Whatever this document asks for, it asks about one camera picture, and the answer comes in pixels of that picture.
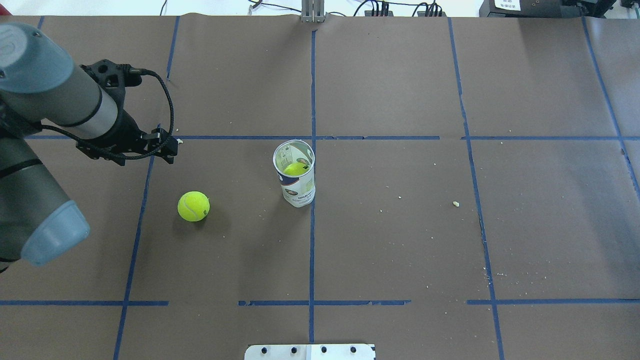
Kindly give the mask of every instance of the white bracket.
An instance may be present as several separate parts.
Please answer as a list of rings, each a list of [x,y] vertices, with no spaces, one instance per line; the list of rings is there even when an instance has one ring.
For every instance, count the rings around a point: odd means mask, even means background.
[[[244,360],[375,360],[373,344],[252,345]]]
[[[302,0],[302,22],[324,22],[324,0]]]

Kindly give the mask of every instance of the light blue cap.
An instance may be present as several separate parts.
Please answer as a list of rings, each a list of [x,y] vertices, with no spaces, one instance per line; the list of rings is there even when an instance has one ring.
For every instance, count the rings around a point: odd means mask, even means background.
[[[86,239],[89,230],[76,202],[69,200],[36,228],[20,255],[31,264],[44,265]]]
[[[71,56],[37,28],[21,22],[0,24],[0,90],[45,92],[64,83],[74,67]]]

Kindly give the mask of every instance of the red object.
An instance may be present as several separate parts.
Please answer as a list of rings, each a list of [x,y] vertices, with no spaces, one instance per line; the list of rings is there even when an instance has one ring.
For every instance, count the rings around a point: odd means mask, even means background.
[[[2,4],[0,4],[0,15],[11,15],[11,13],[4,6],[2,6]]]

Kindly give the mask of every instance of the tennis ball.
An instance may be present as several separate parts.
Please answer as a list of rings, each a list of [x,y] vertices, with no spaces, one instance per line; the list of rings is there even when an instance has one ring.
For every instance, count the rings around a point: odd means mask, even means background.
[[[284,174],[289,176],[300,176],[307,172],[309,165],[303,163],[293,163],[284,168]]]
[[[178,214],[187,221],[200,221],[209,213],[209,199],[201,192],[188,192],[178,201]]]

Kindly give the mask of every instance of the robotic arm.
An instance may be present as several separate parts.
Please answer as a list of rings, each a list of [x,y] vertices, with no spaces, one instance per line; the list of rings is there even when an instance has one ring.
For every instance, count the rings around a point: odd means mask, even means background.
[[[167,96],[168,132],[145,133],[124,110],[125,87],[139,85],[143,75],[157,78]],[[33,26],[0,24],[0,272],[20,258],[43,265],[89,234],[75,202],[23,140],[42,129],[73,138],[92,159],[121,166],[149,156],[171,164],[178,150],[173,105],[155,72],[109,60],[78,67]]]

